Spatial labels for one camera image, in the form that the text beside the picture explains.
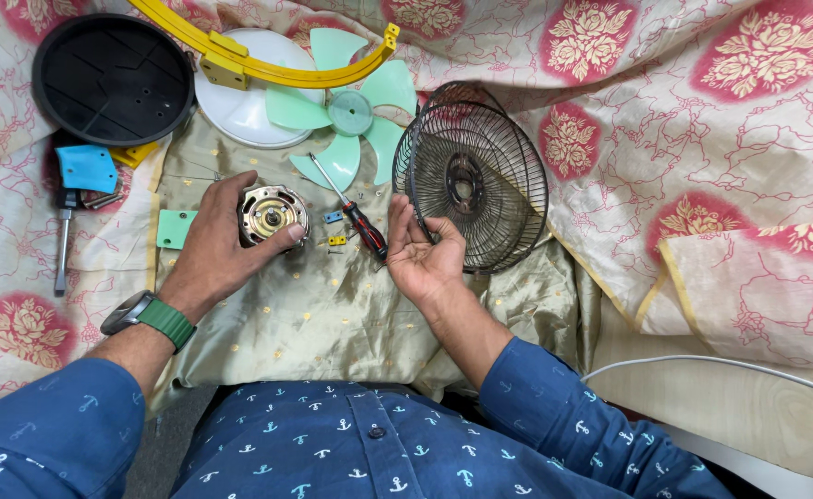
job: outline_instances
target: black wire fan grill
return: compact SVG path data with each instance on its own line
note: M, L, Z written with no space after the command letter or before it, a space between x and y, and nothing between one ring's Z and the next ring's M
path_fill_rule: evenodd
M433 243L427 217L447 217L465 237L467 274L521 261L545 230L548 189L533 143L479 85L437 89L400 138L394 191L406 194Z

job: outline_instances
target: man's left hand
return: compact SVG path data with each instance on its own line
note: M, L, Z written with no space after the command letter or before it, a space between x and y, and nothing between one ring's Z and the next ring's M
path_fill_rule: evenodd
M191 324L304 235L301 225L291 224L255 247L241 247L237 201L257 176L255 171L245 171L206 189L181 255L157 295L184 313Z

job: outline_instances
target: anchor print shirt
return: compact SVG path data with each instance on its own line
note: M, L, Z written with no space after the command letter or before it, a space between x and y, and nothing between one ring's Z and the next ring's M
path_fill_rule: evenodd
M556 356L515 338L480 402L494 430L354 382L251 383L199 428L176 498L732 497L648 422L629 424ZM0 497L120 497L144 398L80 359L0 399Z

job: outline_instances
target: wristwatch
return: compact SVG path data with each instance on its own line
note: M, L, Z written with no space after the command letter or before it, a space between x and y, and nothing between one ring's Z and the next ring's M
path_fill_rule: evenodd
M197 327L188 322L182 312L157 299L157 295L145 289L134 294L114 310L102 323L103 335L115 335L120 331L145 323L170 339L179 353L191 339Z

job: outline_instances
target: red and black screwdriver handle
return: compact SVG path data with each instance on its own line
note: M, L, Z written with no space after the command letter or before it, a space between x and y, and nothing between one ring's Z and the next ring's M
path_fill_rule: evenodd
M360 211L354 201L348 201L348 204L342 207L342 211L351 219L354 230L360 234L360 240L373 251L377 260L385 263L388 260L388 244L379 229L369 223L367 216Z

